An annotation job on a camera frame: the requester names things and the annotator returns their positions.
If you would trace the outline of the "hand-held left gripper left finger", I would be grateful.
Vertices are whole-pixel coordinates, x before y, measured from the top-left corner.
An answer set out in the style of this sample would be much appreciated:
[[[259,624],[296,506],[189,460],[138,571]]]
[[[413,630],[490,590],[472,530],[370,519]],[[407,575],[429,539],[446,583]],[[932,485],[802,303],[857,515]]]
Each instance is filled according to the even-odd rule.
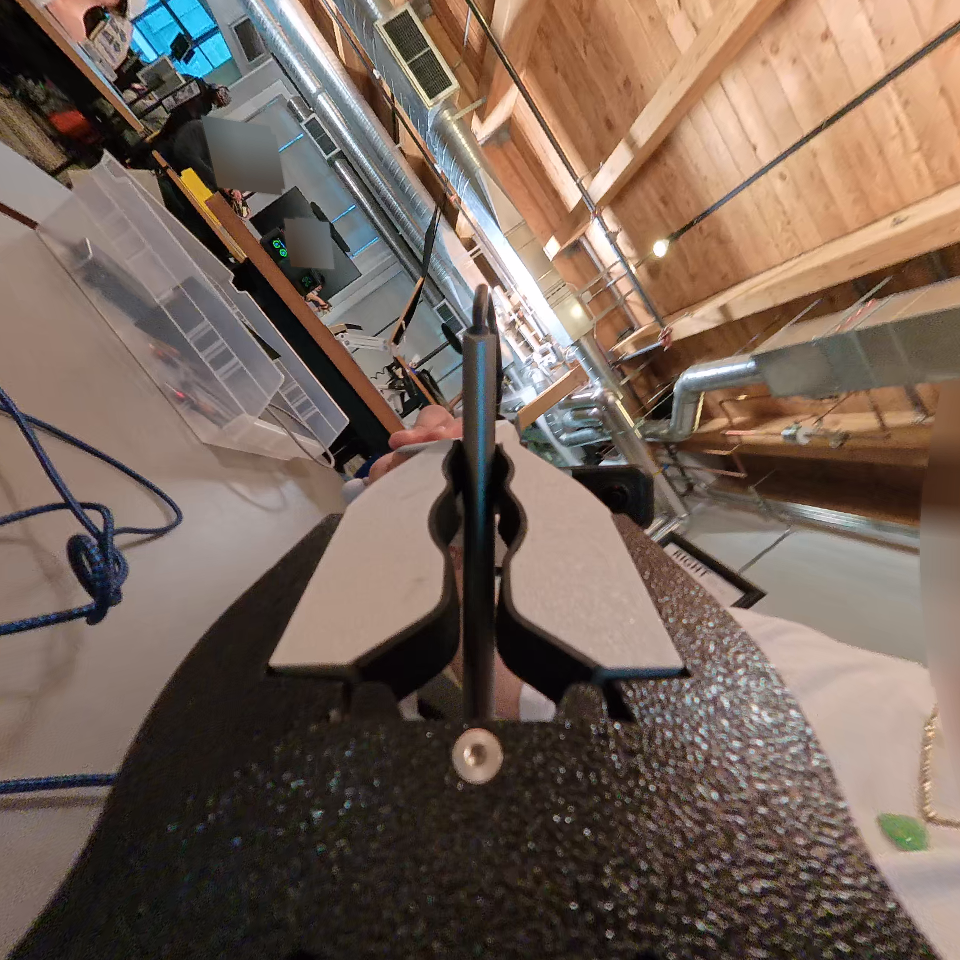
[[[269,659],[276,674],[378,683],[398,700],[460,641],[450,543],[459,528],[459,440],[426,444],[345,510]]]

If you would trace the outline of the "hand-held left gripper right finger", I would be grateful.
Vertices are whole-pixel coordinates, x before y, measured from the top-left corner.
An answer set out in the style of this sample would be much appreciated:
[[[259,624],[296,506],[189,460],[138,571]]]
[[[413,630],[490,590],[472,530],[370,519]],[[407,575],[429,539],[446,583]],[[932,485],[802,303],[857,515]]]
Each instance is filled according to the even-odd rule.
[[[574,530],[559,513],[570,476],[501,439],[496,478],[507,553],[496,613],[500,659],[559,705],[572,687],[684,678],[687,668],[621,535]]]

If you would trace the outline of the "black usb adapter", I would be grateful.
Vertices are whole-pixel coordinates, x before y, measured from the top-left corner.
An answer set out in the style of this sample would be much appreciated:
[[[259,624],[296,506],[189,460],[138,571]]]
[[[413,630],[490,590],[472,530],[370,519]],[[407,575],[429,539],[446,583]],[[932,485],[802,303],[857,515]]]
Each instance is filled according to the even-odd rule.
[[[462,694],[471,722],[495,715],[497,346],[481,325],[463,340]]]

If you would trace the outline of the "clear plastic bin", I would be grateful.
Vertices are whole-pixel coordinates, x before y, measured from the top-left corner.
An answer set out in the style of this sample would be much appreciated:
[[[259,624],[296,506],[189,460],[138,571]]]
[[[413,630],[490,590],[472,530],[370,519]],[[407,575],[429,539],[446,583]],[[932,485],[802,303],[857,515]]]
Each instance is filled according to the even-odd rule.
[[[233,274],[106,152],[40,239],[198,439],[334,467],[350,421]]]

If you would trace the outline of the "person's right hand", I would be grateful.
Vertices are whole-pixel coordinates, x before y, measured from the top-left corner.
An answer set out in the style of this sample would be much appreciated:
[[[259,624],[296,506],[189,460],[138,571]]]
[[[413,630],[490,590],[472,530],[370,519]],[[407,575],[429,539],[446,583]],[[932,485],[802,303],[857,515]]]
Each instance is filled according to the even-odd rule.
[[[402,465],[409,458],[409,455],[405,453],[409,448],[447,439],[457,440],[462,435],[462,417],[451,414],[446,407],[441,405],[431,404],[424,407],[418,412],[413,426],[397,431],[390,436],[390,451],[371,464],[366,476],[366,483],[373,484]]]

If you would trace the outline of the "black white marker sign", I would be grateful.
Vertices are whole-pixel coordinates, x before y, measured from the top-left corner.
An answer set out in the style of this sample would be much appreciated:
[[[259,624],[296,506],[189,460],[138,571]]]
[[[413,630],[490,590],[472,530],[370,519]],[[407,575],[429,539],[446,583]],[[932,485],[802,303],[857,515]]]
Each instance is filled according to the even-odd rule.
[[[681,570],[723,607],[750,609],[767,596],[764,589],[737,570],[676,532],[667,534],[659,545]]]

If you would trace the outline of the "grey desk with wood edge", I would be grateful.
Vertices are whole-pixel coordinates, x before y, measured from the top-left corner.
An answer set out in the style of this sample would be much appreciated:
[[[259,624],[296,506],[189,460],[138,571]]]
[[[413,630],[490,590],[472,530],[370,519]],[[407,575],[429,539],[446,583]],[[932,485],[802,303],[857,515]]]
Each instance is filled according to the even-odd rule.
[[[221,193],[198,200],[160,153],[153,150],[151,154],[158,170],[200,218],[229,237],[221,243],[238,261],[234,276],[252,281],[250,294],[272,327],[346,414],[366,451],[386,452],[390,437],[401,430],[402,422],[354,356],[307,304]]]

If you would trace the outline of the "black monitor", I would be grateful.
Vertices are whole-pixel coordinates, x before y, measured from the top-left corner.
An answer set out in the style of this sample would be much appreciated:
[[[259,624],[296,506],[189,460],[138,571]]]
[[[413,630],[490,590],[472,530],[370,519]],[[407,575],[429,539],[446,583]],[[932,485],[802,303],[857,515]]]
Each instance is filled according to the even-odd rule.
[[[304,296],[316,292],[328,300],[361,277],[347,241],[318,204],[296,186],[248,222],[260,237],[274,228],[285,228],[290,262],[273,262]]]

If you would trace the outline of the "green pendant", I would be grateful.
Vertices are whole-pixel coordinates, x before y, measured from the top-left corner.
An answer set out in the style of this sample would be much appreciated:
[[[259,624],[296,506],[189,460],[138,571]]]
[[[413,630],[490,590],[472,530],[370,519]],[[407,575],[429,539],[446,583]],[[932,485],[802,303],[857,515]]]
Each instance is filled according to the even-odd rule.
[[[923,820],[892,812],[878,813],[875,822],[886,840],[898,851],[919,853],[930,848],[930,836]]]

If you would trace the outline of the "silver ceiling duct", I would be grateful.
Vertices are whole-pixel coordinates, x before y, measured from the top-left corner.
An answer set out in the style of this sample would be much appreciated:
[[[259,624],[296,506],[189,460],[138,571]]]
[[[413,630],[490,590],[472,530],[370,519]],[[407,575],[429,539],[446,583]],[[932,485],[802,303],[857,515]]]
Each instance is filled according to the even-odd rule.
[[[583,391],[598,462],[644,443],[672,500],[920,525],[958,318],[958,2],[245,2],[272,57],[444,283],[503,280]]]

